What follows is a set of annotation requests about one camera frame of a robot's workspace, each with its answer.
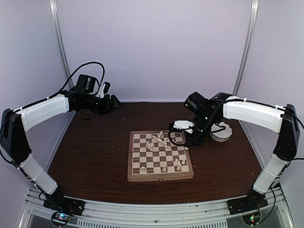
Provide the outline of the wooden chess board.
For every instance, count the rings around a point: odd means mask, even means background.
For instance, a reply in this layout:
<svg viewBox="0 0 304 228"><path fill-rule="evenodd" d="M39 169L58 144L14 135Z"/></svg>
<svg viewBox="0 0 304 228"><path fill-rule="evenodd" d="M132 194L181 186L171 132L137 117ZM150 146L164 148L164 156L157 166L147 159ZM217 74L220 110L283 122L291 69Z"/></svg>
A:
<svg viewBox="0 0 304 228"><path fill-rule="evenodd" d="M185 143L183 133L171 133L171 138L175 144L168 138L168 130L163 130L164 141L170 146L165 148L152 138L152 135L158 137L160 131L132 131L129 139L128 152L128 172L127 179L130 182L141 181L173 181L192 179L194 171L189 155L189 151L182 146ZM147 142L155 143L154 151L148 151ZM175 171L174 160L178 159L181 165L181 171ZM162 164L167 163L167 171L162 172ZM146 173L141 172L141 167L146 167Z"/></svg>

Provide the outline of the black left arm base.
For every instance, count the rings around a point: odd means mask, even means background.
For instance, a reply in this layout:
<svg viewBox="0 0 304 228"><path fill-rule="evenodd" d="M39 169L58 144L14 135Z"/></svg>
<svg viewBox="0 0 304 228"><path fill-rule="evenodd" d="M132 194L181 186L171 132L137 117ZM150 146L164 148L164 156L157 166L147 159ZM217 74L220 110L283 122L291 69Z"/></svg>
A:
<svg viewBox="0 0 304 228"><path fill-rule="evenodd" d="M72 216L82 216L85 202L79 199L65 197L64 189L58 185L52 194L46 193L41 187L38 189L45 196L43 207L64 212Z"/></svg>

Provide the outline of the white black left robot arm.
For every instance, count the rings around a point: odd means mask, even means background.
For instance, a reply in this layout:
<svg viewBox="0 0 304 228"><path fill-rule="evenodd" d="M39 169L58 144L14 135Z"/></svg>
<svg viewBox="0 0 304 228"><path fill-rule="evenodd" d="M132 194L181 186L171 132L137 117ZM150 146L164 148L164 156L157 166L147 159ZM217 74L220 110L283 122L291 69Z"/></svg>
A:
<svg viewBox="0 0 304 228"><path fill-rule="evenodd" d="M108 94L109 82L100 84L101 91L94 93L96 83L96 78L80 75L77 84L69 90L62 90L18 109L6 109L2 113L0 144L10 157L10 163L43 193L51 195L49 202L58 211L68 207L68 200L57 192L59 185L45 171L45 166L36 160L36 153L32 152L31 147L38 148L47 133L54 132L55 127L47 129L53 123L52 118L83 110L102 116L122 108L119 99Z"/></svg>

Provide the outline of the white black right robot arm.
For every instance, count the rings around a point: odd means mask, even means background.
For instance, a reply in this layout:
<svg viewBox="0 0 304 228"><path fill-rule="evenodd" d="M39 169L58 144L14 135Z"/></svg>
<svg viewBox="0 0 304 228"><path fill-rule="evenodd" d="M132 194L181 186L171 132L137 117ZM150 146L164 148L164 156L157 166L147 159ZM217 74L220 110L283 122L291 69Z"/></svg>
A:
<svg viewBox="0 0 304 228"><path fill-rule="evenodd" d="M277 134L277 140L271 141L274 150L268 162L253 183L252 192L243 201L246 209L254 209L261 203L261 195L296 157L300 129L295 107L291 104L264 104L228 93L217 93L211 98L205 98L198 92L190 94L184 106L195 116L192 133L187 136L187 147L204 139L211 132L212 125L220 123L222 119L237 120Z"/></svg>

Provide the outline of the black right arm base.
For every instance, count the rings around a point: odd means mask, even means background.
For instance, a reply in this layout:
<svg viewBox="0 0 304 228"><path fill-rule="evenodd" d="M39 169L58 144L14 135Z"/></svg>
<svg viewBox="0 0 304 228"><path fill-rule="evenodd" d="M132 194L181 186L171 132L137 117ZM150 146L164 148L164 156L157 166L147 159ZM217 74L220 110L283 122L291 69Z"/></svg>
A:
<svg viewBox="0 0 304 228"><path fill-rule="evenodd" d="M257 210L268 205L265 194L261 194L250 189L246 196L234 198L227 201L227 206L231 215Z"/></svg>

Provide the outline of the lying white king piece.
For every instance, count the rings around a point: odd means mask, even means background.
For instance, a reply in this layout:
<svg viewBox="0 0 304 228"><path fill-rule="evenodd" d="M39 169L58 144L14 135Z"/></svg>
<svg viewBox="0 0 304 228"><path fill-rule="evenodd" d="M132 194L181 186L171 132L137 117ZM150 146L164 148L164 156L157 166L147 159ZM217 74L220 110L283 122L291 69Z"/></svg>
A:
<svg viewBox="0 0 304 228"><path fill-rule="evenodd" d="M152 135L152 138L158 141L159 143L162 143L165 148L170 148L170 146L167 144L166 141L162 140L161 138L156 137L155 135Z"/></svg>

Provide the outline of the lying white queen piece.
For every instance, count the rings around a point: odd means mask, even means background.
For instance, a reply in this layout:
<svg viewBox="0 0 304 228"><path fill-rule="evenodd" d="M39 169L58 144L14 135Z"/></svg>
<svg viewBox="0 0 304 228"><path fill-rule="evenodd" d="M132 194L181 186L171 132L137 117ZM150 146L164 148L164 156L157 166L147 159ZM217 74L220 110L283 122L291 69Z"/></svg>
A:
<svg viewBox="0 0 304 228"><path fill-rule="evenodd" d="M163 133L163 131L160 131L160 132L158 133L158 138L164 139L164 133Z"/></svg>

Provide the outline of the white scalloped bowl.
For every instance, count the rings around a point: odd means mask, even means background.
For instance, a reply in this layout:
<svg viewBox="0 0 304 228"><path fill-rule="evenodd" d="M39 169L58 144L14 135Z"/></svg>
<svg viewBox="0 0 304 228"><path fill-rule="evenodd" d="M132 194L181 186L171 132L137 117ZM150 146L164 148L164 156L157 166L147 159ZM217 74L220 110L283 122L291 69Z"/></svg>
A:
<svg viewBox="0 0 304 228"><path fill-rule="evenodd" d="M232 129L225 122L215 123L211 127L210 136L216 142L226 142L232 135Z"/></svg>

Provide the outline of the white pawn cluster piece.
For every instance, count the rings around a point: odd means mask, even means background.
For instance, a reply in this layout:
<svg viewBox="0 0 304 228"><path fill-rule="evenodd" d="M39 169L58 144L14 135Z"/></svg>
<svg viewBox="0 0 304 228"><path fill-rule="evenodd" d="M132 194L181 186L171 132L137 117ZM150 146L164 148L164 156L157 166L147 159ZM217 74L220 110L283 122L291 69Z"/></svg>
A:
<svg viewBox="0 0 304 228"><path fill-rule="evenodd" d="M146 148L147 148L148 151L153 152L154 148L155 148L155 143L153 143L153 142L147 142L146 143Z"/></svg>

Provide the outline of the left aluminium corner post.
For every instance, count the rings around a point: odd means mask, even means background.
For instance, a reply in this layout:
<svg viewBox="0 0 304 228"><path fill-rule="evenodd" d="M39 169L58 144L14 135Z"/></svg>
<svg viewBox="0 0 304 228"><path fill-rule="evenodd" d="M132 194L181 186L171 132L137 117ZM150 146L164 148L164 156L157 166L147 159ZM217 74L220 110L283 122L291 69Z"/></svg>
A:
<svg viewBox="0 0 304 228"><path fill-rule="evenodd" d="M55 27L55 33L56 33L60 58L61 58L61 62L63 65L64 72L65 72L65 76L68 79L70 77L70 69L69 69L67 55L66 55L66 51L65 51L65 47L64 47L63 37L62 37L57 0L50 0L49 3L50 3L52 20L53 20L54 27Z"/></svg>

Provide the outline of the aluminium corner post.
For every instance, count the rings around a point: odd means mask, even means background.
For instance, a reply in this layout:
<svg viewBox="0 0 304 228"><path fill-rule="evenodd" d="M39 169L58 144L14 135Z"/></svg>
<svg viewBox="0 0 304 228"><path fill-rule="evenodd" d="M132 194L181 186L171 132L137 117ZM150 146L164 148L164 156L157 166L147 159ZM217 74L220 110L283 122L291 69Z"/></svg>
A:
<svg viewBox="0 0 304 228"><path fill-rule="evenodd" d="M69 69L67 55L66 55L66 51L65 51L65 47L64 47L63 37L62 37L57 0L50 0L49 3L50 3L52 20L53 20L54 27L55 27L55 33L56 33L60 58L61 58L61 62L63 65L64 72L65 72L65 76L68 79L70 77L70 69Z"/></svg>
<svg viewBox="0 0 304 228"><path fill-rule="evenodd" d="M250 48L254 39L255 35L255 30L256 30L256 22L257 22L257 17L258 17L258 6L259 6L259 1L258 0L252 0L251 1L251 8L250 8L250 14L249 14L249 19L248 19L248 25L247 25L247 33L246 33L246 38L245 38L245 44L243 48L243 53L242 53L242 58L240 61L239 69L238 69L238 74L236 78L236 82L234 85L233 89L233 95L238 95L241 83L245 74L247 62L249 59L249 52Z"/></svg>

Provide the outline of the right aluminium corner post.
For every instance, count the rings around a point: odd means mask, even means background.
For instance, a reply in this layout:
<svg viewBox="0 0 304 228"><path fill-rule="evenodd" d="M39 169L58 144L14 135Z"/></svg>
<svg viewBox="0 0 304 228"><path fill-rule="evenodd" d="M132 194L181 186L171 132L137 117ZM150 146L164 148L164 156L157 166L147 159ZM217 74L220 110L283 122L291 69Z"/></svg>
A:
<svg viewBox="0 0 304 228"><path fill-rule="evenodd" d="M258 6L259 6L259 1L258 0L252 0L251 1L251 8L250 8L250 14L249 14L249 19L248 19L248 25L247 25L247 33L246 33L246 38L245 38L245 44L243 48L243 53L242 53L242 58L240 61L239 69L238 69L238 74L236 78L236 82L234 85L233 89L233 95L238 95L241 83L245 74L247 62L249 59L249 52L250 48L254 39L255 35L255 30L256 30L256 22L257 22L257 17L258 17Z"/></svg>

